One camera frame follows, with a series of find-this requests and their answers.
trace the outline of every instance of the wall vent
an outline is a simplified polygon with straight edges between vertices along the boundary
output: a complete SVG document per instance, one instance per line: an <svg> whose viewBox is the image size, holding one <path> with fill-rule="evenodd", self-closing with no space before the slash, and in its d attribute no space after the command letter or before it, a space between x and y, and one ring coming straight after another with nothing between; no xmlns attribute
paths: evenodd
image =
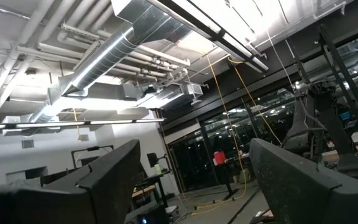
<svg viewBox="0 0 358 224"><path fill-rule="evenodd" d="M22 140L22 149L30 149L34 147L34 140Z"/></svg>

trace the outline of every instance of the pipe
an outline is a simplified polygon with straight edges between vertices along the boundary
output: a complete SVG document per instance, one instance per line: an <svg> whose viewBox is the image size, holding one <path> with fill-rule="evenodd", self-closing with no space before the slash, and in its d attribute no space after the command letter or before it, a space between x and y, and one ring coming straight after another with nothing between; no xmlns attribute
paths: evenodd
<svg viewBox="0 0 358 224"><path fill-rule="evenodd" d="M114 14L114 10L112 9L112 6L109 6L103 15L93 24L92 26L92 32L97 33L98 30L103 26L104 23Z"/></svg>
<svg viewBox="0 0 358 224"><path fill-rule="evenodd" d="M52 32L55 31L56 27L59 25L60 21L65 17L67 11L72 7L75 0L63 0L59 8L56 10L55 14L52 16L52 18L49 20L47 26L44 28L42 33L40 34L40 37L38 39L38 42L44 42L51 36Z"/></svg>
<svg viewBox="0 0 358 224"><path fill-rule="evenodd" d="M116 67L126 69L126 70L129 70L129 71L133 71L133 72L139 72L139 73L142 73L142 74L150 74L150 75L154 75L154 76L157 76L157 77L166 77L167 76L164 73L148 71L146 69L141 69L141 68L137 68L137 67L134 67L134 66L125 65L123 63L118 63L116 65Z"/></svg>
<svg viewBox="0 0 358 224"><path fill-rule="evenodd" d="M156 65L156 64L154 64L152 62L145 62L143 60L139 60L139 59L136 59L136 58L133 58L133 57L130 57L130 56L127 56L126 58L124 58L124 60L128 60L128 61L135 62L135 63L140 63L142 65L148 65L148 66L151 66L153 68L162 69L162 70L165 70L165 71L168 71L168 72L173 72L173 69L171 69L171 68Z"/></svg>
<svg viewBox="0 0 358 224"><path fill-rule="evenodd" d="M104 30L98 30L98 31L96 31L96 33L99 36L102 36L102 37L105 37L105 38L109 38L111 36L111 34L109 32L106 32Z"/></svg>
<svg viewBox="0 0 358 224"><path fill-rule="evenodd" d="M73 58L81 59L84 57L84 53L76 52L74 50L67 50L61 47L56 47L44 43L39 43L38 48L44 52L52 53L52 54L58 54L62 56L68 56Z"/></svg>
<svg viewBox="0 0 358 224"><path fill-rule="evenodd" d="M17 46L17 51L22 54L33 55L33 56L42 57L42 58L49 58L52 60L68 62L68 63L78 63L80 61L75 58L69 58L69 57L64 57L64 56L60 56L60 55L45 53L45 52L41 52L39 50L31 49L28 47Z"/></svg>
<svg viewBox="0 0 358 224"><path fill-rule="evenodd" d="M26 71L29 68L30 64L34 61L35 56L28 55L25 57L24 61L21 63L20 67L17 69L17 72L13 75L13 78L5 88L4 92L0 96L0 109L5 103L6 99L11 95L15 86L26 76Z"/></svg>
<svg viewBox="0 0 358 224"><path fill-rule="evenodd" d="M158 50L154 50L154 49L151 49L151 48L148 48L148 47L145 47L145 46L138 46L138 49L140 50L144 50L148 53L151 53L151 54L154 54L154 55L157 55L157 56L160 56L160 57L163 57L163 58L166 58L168 60L171 60L172 62L176 62L176 63L180 63L182 65L186 65L186 66L190 66L190 61L188 60L182 60L182 59L179 59L179 58L176 58L176 57L173 57L171 55L167 55L165 53L162 53L162 52L159 52Z"/></svg>
<svg viewBox="0 0 358 224"><path fill-rule="evenodd" d="M81 20L81 18L85 15L85 13L88 11L88 9L92 6L92 4L95 2L95 0L84 0L81 1L80 5L75 9L73 14L70 16L70 18L67 20L67 24L69 26L76 26L77 23ZM57 35L57 40L61 43L73 45L76 47L81 47L83 49L88 49L89 45L86 46L80 41L77 41L72 38L67 38L67 32L65 30L61 30L59 34Z"/></svg>
<svg viewBox="0 0 358 224"><path fill-rule="evenodd" d="M129 55L132 56L132 57L135 57L135 58L139 58L141 60L145 60L146 62L152 62L152 63L154 63L156 65L161 65L163 67L168 67L168 68L171 68L171 69L179 68L178 65L173 65L173 64L170 64L168 62L163 62L163 61L161 61L159 59L152 58L152 57L150 57L148 55L144 55L144 54L139 53L139 52L133 51L133 52L129 53Z"/></svg>
<svg viewBox="0 0 358 224"><path fill-rule="evenodd" d="M111 2L111 0L99 0L99 2L94 6L94 8L88 13L88 15L82 20L78 26L81 30L87 30L87 28L92 24L92 22L100 15L103 9Z"/></svg>
<svg viewBox="0 0 358 224"><path fill-rule="evenodd" d="M47 11L49 10L50 6L54 0L42 0L39 1L37 9L31 15L30 20L25 25L24 30L21 32L21 36L17 40L16 44L26 44L30 37L34 34L36 28L38 27L41 20L46 15ZM16 63L17 58L19 57L19 53L17 52L16 48L14 47L11 52L9 53L6 61L4 62L3 66L0 69L0 89L5 82L5 79L11 72L12 67Z"/></svg>
<svg viewBox="0 0 358 224"><path fill-rule="evenodd" d="M122 74L126 74L126 75L133 75L133 76L137 76L139 78L146 78L146 79L150 79L150 80L155 80L155 77L153 76L150 76L150 75L140 75L136 72L131 72L131 71L127 71L127 70L122 70L122 69L119 69L119 68L112 68L110 71L112 72L119 72L119 73L122 73Z"/></svg>

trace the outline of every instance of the computer monitor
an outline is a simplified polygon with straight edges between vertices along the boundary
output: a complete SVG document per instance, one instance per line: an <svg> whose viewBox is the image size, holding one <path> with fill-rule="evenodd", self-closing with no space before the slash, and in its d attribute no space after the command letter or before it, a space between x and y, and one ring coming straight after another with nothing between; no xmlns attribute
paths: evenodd
<svg viewBox="0 0 358 224"><path fill-rule="evenodd" d="M149 164L151 168L153 168L156 164L158 164L158 157L156 153L148 153L147 159L149 160Z"/></svg>

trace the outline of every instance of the concrete floor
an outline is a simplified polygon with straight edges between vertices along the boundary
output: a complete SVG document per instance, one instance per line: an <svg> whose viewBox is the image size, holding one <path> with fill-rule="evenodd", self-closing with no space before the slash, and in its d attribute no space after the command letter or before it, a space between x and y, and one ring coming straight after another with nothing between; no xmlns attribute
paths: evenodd
<svg viewBox="0 0 358 224"><path fill-rule="evenodd" d="M238 188L239 190L234 195L234 197L240 197L244 193L244 185L237 184L232 185L232 188ZM213 187L210 189L203 189L199 191L189 192L185 194L186 199L182 200L183 203L179 201L177 197L172 198L168 201L168 205L178 205L180 209L180 215L187 213L185 219L179 221L180 224L190 224L190 223L199 223L199 224L226 224L234 217L234 215L241 209L243 204L250 198L250 196L259 189L257 182L251 182L247 184L247 190L243 197L232 201L228 200L227 202L221 203L219 205L213 205L206 208L194 209L195 205L200 205L201 203L211 202L212 200L222 200L226 195L227 191L226 186L221 185ZM248 224L251 219L256 215L257 212L266 210L269 206L265 200L265 197L261 191L258 191L254 198L245 206L232 224Z"/></svg>

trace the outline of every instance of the electrical cable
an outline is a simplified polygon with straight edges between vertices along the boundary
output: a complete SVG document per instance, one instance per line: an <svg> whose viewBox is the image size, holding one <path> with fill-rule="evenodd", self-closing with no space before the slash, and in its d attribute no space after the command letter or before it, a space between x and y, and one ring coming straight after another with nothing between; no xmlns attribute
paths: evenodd
<svg viewBox="0 0 358 224"><path fill-rule="evenodd" d="M219 87L218 79L216 78L216 74L215 74L215 71L214 71L214 69L213 69L213 67L212 67L212 64L211 64L211 61L210 61L210 59L209 59L209 56L207 55L206 58L208 59L209 67L211 68L211 71L212 71L212 74L213 74L213 77L214 77L214 80L215 80L215 84L216 84L216 87L217 87L217 89L218 89L219 96L220 96L221 101L222 101L222 104L223 104L224 112L226 113L227 120L229 121L229 125L230 125L230 128L231 128L231 133L232 133L231 135L232 135L233 140L234 140L234 145L235 145L235 147L236 147L236 149L237 149L237 156L238 156L238 160L239 160L239 163L240 163L241 172L242 172L242 175L244 176L244 182L245 182L244 191L243 191L243 193L242 193L242 195L241 195L240 197L233 198L233 200L237 200L237 199L242 198L242 197L246 194L246 192L247 192L247 177L246 177L245 170L244 170L244 168L243 168L243 166L242 166L242 161L241 161L241 156L240 156L240 149L239 149L238 144L237 144L236 135L235 135L235 133L234 133L234 131L233 131L234 128L233 128L233 125L232 125L232 123L231 123L231 120L230 120L230 117L229 117L229 113L227 112L226 104L225 104L225 102L224 102L224 100L223 100L223 96L222 96L222 93L221 93L221 89L220 89L220 87ZM230 202L230 200L218 201L218 203L214 203L214 202L213 202L213 204L211 204L211 205L196 206L196 209L199 209L199 208L208 208L208 207L214 207L214 206L215 206L215 207L212 208L212 209L210 209L210 210L204 211L204 212L196 212L196 213L193 212L193 213L191 214L191 216L201 215L201 214L204 214L204 213L208 213L208 212L210 212L210 211L213 211L213 210L217 209L218 207L220 207L221 204L226 203L226 202Z"/></svg>
<svg viewBox="0 0 358 224"><path fill-rule="evenodd" d="M301 103L301 106L302 106L302 109L303 109L303 112L305 112L305 115L312 119L314 122L316 122L318 124L318 126L320 126L321 128L323 128L324 130L327 130L326 127L317 119L315 118L314 116L310 115L306 109L306 106L305 104L303 103L303 100L302 99L299 99L299 102Z"/></svg>
<svg viewBox="0 0 358 224"><path fill-rule="evenodd" d="M236 62L232 61L229 57L228 57L227 59L228 59L230 62L232 62L232 63L236 63ZM257 107L257 104L256 104L254 98L252 97L251 93L249 92L249 90L248 90L246 84L244 83L244 81L243 81L243 79L242 79L242 77L241 77L239 71L237 70L236 67L234 67L234 69L235 69L235 71L236 71L238 77L240 78L240 81L241 81L242 85L243 85L244 88L246 89L246 91L247 91L247 93L248 93L248 95L249 95L249 98L251 99L252 103L254 104L256 110L258 111L260 117L263 119L263 121L265 122L265 124L266 124L267 127L269 128L270 132L271 132L271 133L273 134L273 136L275 137L275 139L278 141L278 143L279 143L279 144L282 144L281 141L279 140L279 138L277 137L277 135L274 133L272 127L270 127L269 123L268 123L268 122L266 121L266 119L264 118L262 112L260 112L259 108Z"/></svg>

